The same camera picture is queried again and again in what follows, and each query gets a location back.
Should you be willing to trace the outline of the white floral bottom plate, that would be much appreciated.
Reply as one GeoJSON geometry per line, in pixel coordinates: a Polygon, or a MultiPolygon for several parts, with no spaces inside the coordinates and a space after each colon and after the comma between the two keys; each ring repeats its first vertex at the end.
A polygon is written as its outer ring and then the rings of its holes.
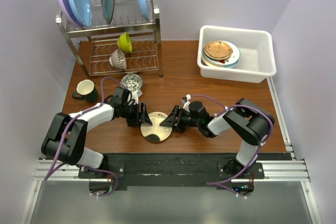
{"type": "MultiPolygon", "coordinates": [[[[234,44],[232,44],[231,42],[228,42],[228,41],[225,41],[225,42],[227,42],[231,47],[232,47],[232,49],[233,49],[233,53],[231,54],[231,56],[229,57],[229,58],[227,58],[227,59],[224,59],[224,60],[229,60],[230,62],[236,62],[236,61],[239,61],[239,59],[240,59],[240,51],[239,51],[239,49],[234,45],[234,44]]],[[[202,56],[205,56],[205,57],[207,57],[207,58],[210,58],[209,56],[207,56],[207,54],[205,53],[205,51],[204,51],[204,47],[203,47],[203,51],[202,51],[202,56]]]]}

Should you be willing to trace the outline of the cream and teal plate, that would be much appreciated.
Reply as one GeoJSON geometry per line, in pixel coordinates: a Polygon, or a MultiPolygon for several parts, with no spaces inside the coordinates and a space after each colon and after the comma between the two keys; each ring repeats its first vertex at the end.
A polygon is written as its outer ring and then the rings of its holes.
{"type": "Polygon", "coordinates": [[[238,61],[236,62],[230,62],[229,60],[213,60],[211,58],[207,58],[205,56],[202,56],[202,61],[210,67],[222,67],[222,68],[234,68],[237,64],[238,61]]]}

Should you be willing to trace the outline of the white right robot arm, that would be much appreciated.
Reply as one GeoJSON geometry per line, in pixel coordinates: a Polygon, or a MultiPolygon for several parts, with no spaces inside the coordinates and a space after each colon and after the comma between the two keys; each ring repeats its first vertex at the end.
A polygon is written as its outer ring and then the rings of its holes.
{"type": "Polygon", "coordinates": [[[262,145],[274,130],[275,119],[267,111],[242,98],[224,112],[211,116],[202,102],[185,100],[184,106],[175,106],[160,126],[171,127],[183,133],[187,127],[196,127],[204,137],[214,138],[233,129],[242,139],[236,157],[225,166],[225,172],[246,178],[253,171],[262,145]]]}

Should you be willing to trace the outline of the white crackle floral plate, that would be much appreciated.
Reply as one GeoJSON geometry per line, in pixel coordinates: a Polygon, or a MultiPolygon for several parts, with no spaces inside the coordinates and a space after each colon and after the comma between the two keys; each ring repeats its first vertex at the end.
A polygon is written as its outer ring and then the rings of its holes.
{"type": "Polygon", "coordinates": [[[171,135],[172,128],[160,126],[160,123],[167,118],[167,115],[163,112],[152,112],[149,114],[149,118],[152,125],[141,125],[140,130],[142,136],[152,143],[160,143],[166,140],[171,135]]]}

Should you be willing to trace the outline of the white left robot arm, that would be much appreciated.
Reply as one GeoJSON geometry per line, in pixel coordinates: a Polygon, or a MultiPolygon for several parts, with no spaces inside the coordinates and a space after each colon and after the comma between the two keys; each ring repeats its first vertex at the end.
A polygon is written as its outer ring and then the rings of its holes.
{"type": "Polygon", "coordinates": [[[108,174],[104,155],[85,147],[87,132],[116,118],[126,119],[129,127],[151,126],[144,102],[131,101],[131,91],[117,87],[102,103],[81,112],[57,113],[41,146],[41,153],[68,165],[90,167],[97,178],[108,174]]]}

